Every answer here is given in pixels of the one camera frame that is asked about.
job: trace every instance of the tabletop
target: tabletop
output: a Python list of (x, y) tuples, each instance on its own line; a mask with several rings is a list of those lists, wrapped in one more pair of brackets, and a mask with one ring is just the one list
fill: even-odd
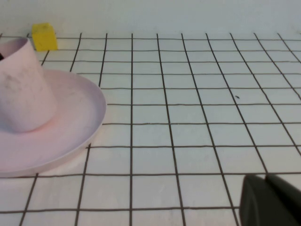
[(43, 67), (94, 82), (107, 114), (74, 160), (0, 178), (0, 225), (239, 226), (244, 175), (301, 189), (300, 34), (57, 41)]

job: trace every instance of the pink saucer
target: pink saucer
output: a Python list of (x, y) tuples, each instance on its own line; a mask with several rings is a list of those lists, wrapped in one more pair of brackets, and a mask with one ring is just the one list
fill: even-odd
[(32, 175), (65, 163), (84, 150), (103, 122), (106, 101), (97, 85), (69, 72), (44, 72), (58, 101), (56, 115), (26, 133), (0, 121), (0, 177)]

